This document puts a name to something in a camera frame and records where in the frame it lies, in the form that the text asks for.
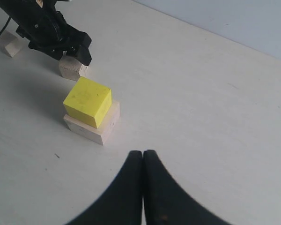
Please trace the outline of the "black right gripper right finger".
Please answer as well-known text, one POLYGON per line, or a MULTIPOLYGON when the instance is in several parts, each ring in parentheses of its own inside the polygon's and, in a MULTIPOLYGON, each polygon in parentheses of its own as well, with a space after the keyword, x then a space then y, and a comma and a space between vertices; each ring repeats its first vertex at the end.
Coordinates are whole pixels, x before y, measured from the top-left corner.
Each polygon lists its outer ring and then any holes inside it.
POLYGON ((143 181, 146 224, 229 224, 190 197, 173 179, 154 150, 143 153, 143 181))

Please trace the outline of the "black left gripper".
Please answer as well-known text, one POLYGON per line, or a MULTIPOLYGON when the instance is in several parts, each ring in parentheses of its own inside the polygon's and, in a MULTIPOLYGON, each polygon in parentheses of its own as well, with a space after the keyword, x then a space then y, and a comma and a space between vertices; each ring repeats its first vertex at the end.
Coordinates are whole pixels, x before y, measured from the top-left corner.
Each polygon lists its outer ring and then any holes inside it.
POLYGON ((56 60, 65 54, 85 66, 91 63, 90 36, 69 25, 55 0, 0 0, 0 8, 18 24, 16 33, 29 48, 56 60))

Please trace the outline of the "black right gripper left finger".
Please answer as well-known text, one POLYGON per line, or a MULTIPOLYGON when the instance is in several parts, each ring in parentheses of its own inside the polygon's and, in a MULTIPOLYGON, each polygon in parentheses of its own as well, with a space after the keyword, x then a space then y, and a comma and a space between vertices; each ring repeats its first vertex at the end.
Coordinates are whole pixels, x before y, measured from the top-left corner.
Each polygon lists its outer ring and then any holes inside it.
POLYGON ((130 151, 117 176, 101 196, 70 225, 140 225, 142 152, 130 151))

